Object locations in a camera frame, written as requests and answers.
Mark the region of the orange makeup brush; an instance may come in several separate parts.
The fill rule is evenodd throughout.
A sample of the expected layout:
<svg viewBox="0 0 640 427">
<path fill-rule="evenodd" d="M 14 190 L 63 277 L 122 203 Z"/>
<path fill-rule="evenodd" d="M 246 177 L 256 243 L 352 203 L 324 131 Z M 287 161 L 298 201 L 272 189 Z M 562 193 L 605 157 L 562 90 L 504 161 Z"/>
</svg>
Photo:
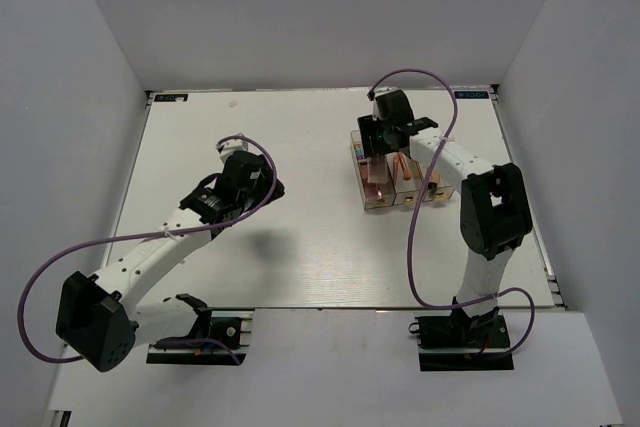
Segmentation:
<svg viewBox="0 0 640 427">
<path fill-rule="evenodd" d="M 398 170 L 399 170 L 400 158 L 398 154 L 395 154 L 392 158 L 392 182 L 395 185 L 398 179 Z"/>
</svg>

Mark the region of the pink blush palette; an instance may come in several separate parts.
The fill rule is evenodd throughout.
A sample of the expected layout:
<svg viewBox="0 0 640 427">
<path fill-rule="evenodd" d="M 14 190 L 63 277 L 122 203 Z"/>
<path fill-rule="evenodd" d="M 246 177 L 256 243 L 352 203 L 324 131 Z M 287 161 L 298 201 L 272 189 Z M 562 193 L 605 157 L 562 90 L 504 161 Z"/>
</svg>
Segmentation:
<svg viewBox="0 0 640 427">
<path fill-rule="evenodd" d="M 365 182 L 363 188 L 367 205 L 384 205 L 387 203 L 388 189 L 386 184 Z"/>
</svg>

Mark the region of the pink makeup brush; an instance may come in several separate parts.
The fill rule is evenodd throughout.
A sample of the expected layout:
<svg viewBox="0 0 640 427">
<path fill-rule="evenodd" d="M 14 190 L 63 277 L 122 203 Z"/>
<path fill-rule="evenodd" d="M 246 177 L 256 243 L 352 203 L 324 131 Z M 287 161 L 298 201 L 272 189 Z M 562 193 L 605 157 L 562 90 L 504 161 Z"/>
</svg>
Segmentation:
<svg viewBox="0 0 640 427">
<path fill-rule="evenodd" d="M 407 165 L 406 159 L 402 153 L 398 154 L 398 163 L 402 170 L 402 177 L 404 181 L 409 181 L 412 179 L 411 171 Z"/>
</svg>

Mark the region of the silver eyeshadow palette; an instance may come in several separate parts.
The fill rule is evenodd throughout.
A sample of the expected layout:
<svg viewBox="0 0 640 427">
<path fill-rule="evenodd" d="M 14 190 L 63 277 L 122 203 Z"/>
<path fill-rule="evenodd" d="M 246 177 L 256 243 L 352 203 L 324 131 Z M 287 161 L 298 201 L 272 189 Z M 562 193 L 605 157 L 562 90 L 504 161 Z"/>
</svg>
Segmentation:
<svg viewBox="0 0 640 427">
<path fill-rule="evenodd" d="M 385 156 L 375 155 L 366 160 L 366 180 L 370 184 L 386 184 L 389 181 L 388 164 Z"/>
</svg>

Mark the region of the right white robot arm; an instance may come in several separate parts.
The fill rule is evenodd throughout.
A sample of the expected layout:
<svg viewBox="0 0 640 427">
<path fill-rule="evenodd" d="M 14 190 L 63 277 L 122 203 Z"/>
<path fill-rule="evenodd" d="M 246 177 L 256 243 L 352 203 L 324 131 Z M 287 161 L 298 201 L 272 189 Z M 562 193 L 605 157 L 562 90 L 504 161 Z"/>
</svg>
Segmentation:
<svg viewBox="0 0 640 427">
<path fill-rule="evenodd" d="M 399 90 L 367 93 L 371 114 L 357 119 L 362 153 L 368 162 L 401 153 L 449 181 L 460 197 L 459 226 L 468 248 L 462 283 L 450 310 L 453 337 L 472 346 L 488 332 L 497 315 L 500 286 L 513 253 L 532 228 L 524 179 L 513 163 L 493 164 L 453 139 L 459 114 L 453 99 L 450 123 L 441 129 L 428 117 L 416 117 Z"/>
</svg>

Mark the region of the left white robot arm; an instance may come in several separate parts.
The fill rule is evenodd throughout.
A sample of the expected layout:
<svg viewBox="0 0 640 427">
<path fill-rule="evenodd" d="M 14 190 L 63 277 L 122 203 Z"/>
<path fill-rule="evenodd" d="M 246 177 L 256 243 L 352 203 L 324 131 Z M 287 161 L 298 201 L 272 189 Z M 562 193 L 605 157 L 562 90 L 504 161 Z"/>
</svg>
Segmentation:
<svg viewBox="0 0 640 427">
<path fill-rule="evenodd" d="M 223 169 L 200 181 L 152 238 L 110 265 L 63 284 L 56 333 L 96 370 L 108 372 L 134 348 L 207 346 L 225 350 L 211 334 L 211 310 L 191 294 L 143 306 L 145 295 L 191 254 L 210 244 L 242 216 L 284 194 L 271 158 L 239 149 Z"/>
</svg>

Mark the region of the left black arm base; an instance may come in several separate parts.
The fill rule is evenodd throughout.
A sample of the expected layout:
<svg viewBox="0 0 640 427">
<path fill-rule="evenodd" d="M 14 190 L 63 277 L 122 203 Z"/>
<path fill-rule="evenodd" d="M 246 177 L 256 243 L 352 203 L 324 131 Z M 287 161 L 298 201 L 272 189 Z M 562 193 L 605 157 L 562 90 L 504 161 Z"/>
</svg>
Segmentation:
<svg viewBox="0 0 640 427">
<path fill-rule="evenodd" d="M 146 363 L 240 366 L 251 343 L 253 313 L 211 311 L 198 315 L 186 334 L 163 335 L 147 350 Z"/>
</svg>

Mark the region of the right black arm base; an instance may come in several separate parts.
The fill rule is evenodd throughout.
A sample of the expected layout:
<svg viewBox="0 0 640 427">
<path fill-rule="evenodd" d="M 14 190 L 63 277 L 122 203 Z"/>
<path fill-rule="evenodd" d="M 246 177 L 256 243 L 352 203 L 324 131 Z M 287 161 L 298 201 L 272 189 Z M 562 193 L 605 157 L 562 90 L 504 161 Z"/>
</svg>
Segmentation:
<svg viewBox="0 0 640 427">
<path fill-rule="evenodd" d="M 512 371 L 511 340 L 502 315 L 470 338 L 452 316 L 421 316 L 409 324 L 421 372 Z"/>
</svg>

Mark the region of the colourful square eyeshadow palette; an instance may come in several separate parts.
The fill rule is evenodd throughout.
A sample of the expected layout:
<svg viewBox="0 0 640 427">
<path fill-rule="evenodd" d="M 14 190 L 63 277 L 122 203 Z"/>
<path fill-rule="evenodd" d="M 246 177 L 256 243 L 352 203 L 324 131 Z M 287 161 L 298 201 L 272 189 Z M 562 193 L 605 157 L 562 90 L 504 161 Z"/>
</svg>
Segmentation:
<svg viewBox="0 0 640 427">
<path fill-rule="evenodd" d="M 366 159 L 363 148 L 360 144 L 354 144 L 353 148 L 354 148 L 355 157 L 358 161 L 363 161 Z"/>
</svg>

